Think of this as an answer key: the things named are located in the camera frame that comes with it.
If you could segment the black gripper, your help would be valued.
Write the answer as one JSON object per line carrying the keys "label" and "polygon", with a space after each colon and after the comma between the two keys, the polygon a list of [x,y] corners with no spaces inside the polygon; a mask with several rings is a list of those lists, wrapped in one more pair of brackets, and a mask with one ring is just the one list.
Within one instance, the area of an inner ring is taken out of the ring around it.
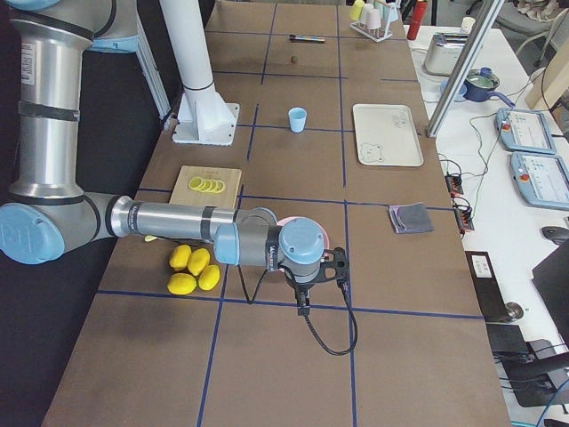
{"label": "black gripper", "polygon": [[310,313],[309,291],[311,287],[312,285],[310,283],[294,283],[298,316],[308,316]]}

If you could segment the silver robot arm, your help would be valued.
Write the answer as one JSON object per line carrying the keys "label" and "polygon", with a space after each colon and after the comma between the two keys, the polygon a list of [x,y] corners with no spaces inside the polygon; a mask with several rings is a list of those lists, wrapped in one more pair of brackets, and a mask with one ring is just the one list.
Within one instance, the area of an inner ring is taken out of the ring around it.
{"label": "silver robot arm", "polygon": [[76,317],[87,311],[116,241],[94,233],[100,194],[133,193],[158,135],[150,92],[134,54],[137,19],[173,84],[180,81],[171,37],[203,43],[210,1],[8,1],[12,52],[3,66],[21,65],[5,78],[3,97],[20,91],[11,109],[19,141],[1,151],[4,210],[30,214],[36,228],[60,225],[62,256],[30,266],[1,260],[1,320]]}

